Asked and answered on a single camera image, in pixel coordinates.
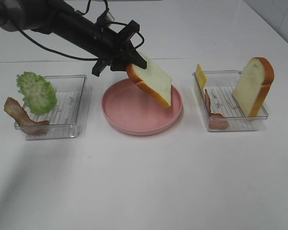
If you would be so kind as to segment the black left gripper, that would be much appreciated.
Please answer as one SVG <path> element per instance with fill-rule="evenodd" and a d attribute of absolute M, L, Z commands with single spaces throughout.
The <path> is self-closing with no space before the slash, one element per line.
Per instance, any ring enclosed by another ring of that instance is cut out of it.
<path fill-rule="evenodd" d="M 95 23 L 93 27 L 94 39 L 99 43 L 101 55 L 93 66 L 91 73 L 100 76 L 100 73 L 110 63 L 111 71 L 126 71 L 129 64 L 135 64 L 146 69 L 147 62 L 136 51 L 131 43 L 131 38 L 140 30 L 140 25 L 134 20 L 128 24 L 121 24 L 124 27 L 115 32 L 108 28 L 108 23 Z"/>

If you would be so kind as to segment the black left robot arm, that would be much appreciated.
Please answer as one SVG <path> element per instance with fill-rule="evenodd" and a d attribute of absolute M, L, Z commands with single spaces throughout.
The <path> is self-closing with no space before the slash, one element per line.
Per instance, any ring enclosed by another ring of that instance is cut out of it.
<path fill-rule="evenodd" d="M 106 5 L 95 23 L 84 17 L 63 0 L 0 0 L 0 27 L 8 32 L 20 32 L 40 48 L 58 55 L 71 55 L 47 48 L 25 33 L 31 30 L 42 34 L 54 33 L 90 54 L 95 65 L 92 74 L 99 76 L 106 66 L 111 71 L 126 71 L 129 64 L 143 69 L 147 62 L 137 52 L 131 38 L 138 34 L 140 26 L 135 21 L 125 24 L 115 32 L 109 28 L 115 20 Z"/>

